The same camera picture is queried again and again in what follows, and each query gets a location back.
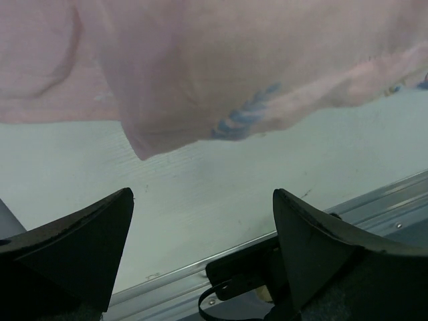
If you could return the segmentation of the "blue pink printed pillowcase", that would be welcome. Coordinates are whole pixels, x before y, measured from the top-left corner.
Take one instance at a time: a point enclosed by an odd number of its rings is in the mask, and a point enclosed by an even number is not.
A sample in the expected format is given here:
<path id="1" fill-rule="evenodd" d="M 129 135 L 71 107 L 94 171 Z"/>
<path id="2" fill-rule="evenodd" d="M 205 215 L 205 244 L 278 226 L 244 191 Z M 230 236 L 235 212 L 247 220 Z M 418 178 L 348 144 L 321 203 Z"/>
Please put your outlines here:
<path id="1" fill-rule="evenodd" d="M 1 121 L 118 120 L 142 160 L 426 87 L 426 1 L 1 2 Z"/>

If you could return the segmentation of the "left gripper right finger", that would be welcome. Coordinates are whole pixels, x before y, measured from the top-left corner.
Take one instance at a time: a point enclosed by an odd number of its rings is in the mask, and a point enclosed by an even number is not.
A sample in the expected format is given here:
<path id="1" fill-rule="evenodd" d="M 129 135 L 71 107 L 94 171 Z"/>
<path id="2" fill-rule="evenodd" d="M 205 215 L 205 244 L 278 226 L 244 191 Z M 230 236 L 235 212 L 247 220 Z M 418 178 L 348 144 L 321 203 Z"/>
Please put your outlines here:
<path id="1" fill-rule="evenodd" d="M 277 189 L 273 212 L 301 320 L 426 320 L 427 249 L 392 241 Z"/>

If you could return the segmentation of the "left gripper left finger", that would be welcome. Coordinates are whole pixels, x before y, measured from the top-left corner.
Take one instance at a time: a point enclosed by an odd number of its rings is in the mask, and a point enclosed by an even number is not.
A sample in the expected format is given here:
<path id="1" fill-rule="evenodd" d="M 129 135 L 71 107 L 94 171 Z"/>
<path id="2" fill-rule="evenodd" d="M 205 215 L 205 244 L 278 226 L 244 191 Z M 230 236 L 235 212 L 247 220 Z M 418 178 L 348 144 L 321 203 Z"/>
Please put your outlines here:
<path id="1" fill-rule="evenodd" d="M 1 240 L 2 320 L 101 320 L 109 307 L 134 195 L 123 188 Z"/>

